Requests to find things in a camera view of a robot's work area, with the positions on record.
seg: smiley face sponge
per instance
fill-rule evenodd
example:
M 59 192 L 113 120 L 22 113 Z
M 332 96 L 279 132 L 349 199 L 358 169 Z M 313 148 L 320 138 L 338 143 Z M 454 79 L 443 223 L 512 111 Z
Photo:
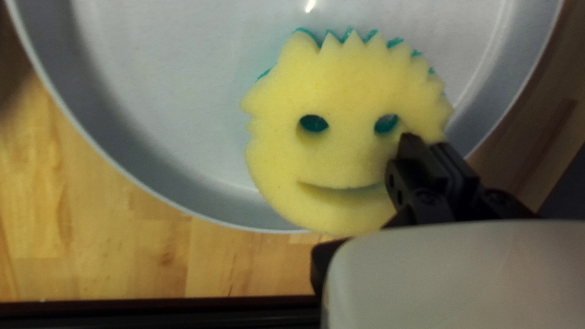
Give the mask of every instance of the smiley face sponge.
M 376 31 L 323 44 L 297 30 L 248 91 L 250 175 L 284 218 L 343 237 L 378 230 L 395 213 L 384 170 L 403 132 L 445 139 L 444 83 L 420 52 Z

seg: sponge eye hole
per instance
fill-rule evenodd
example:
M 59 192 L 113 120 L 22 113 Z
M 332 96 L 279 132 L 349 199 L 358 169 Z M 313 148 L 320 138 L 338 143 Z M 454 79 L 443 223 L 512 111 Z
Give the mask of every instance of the sponge eye hole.
M 376 133 L 389 133 L 391 132 L 398 123 L 398 115 L 386 114 L 381 116 L 376 124 L 374 125 L 374 131 Z
M 308 114 L 298 122 L 308 132 L 322 132 L 329 127 L 325 119 L 315 114 Z

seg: sponge mouth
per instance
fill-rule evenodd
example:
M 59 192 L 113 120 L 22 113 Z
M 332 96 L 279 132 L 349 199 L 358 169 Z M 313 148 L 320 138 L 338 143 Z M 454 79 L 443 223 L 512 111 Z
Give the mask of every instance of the sponge mouth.
M 368 189 L 375 189 L 378 187 L 378 185 L 380 185 L 382 183 L 383 182 L 379 181 L 377 183 L 364 185 L 364 186 L 327 187 L 327 186 L 321 186 L 321 185 L 317 185 L 317 184 L 306 183 L 304 181 L 298 182 L 299 185 L 301 185 L 303 187 L 311 188 L 311 189 L 321 189 L 323 191 L 344 192 L 344 193 L 361 193 L 361 192 L 364 192 L 365 190 L 368 190 Z
M 348 189 L 336 189 L 299 181 L 298 187 L 316 201 L 334 205 L 345 210 L 355 210 L 361 206 L 371 204 L 373 200 L 378 200 L 379 198 L 386 200 L 387 198 L 387 192 L 383 182 L 367 186 L 350 187 Z

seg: wooden floor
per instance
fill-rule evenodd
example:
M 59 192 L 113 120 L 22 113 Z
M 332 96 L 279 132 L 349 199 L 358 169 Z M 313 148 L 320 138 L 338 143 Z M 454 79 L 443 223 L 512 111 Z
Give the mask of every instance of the wooden floor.
M 311 293 L 309 251 L 327 237 L 225 228 L 148 195 L 65 119 L 2 10 L 0 301 Z M 582 48 L 565 46 L 549 61 Z M 576 87 L 550 91 L 545 104 L 521 103 L 472 158 L 488 185 L 514 191 L 534 209 L 585 140 L 585 74 L 567 82 L 547 67 L 540 77 Z M 569 76 L 585 72 L 569 68 Z M 541 86 L 529 86 L 527 99 L 546 96 Z M 523 146 L 508 147 L 514 143 Z

